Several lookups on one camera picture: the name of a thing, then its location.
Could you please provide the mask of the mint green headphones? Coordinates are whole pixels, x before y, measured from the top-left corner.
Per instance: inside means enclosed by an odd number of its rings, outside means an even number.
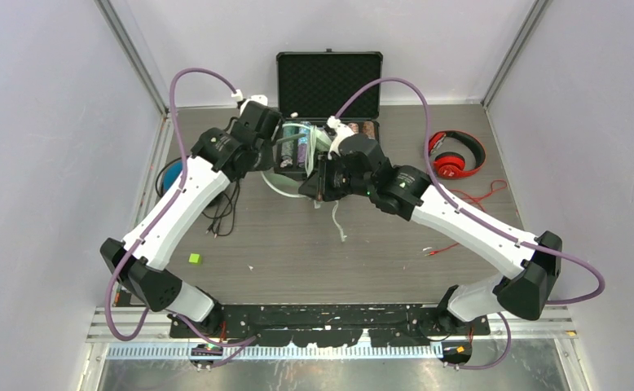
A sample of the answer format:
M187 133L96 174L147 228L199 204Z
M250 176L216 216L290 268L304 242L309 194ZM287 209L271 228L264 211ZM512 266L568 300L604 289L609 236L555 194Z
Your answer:
M298 188L316 167L316 155L332 143L325 121L287 121L276 135L275 163L261 172L264 183L277 194L304 199Z

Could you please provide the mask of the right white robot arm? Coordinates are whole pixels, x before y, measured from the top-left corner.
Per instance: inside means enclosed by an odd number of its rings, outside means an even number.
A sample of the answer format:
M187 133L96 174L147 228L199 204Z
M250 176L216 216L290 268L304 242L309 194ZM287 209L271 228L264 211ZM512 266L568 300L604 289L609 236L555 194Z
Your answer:
M383 213L441 232L494 266L497 275L447 289L436 313L439 328L447 334L500 311L539 319L561 272L556 255L534 249L537 244L551 252L560 249L557 235L514 230L433 184L424 171L391 164L380 144L363 134L343 139L335 151L319 153L314 171L298 191L323 202L366 197Z

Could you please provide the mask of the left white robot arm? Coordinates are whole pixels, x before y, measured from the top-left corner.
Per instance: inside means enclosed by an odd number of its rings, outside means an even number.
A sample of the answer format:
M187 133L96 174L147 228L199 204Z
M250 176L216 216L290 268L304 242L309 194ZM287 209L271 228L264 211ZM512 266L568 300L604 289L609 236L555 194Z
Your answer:
M216 301L183 282L166 267L192 223L232 182L249 172L271 167L272 139L283 122L264 95L240 105L229 130L205 131L180 174L153 210L121 240L108 238L99 252L117 280L150 310L169 310L190 319L200 336L214 336L221 327Z

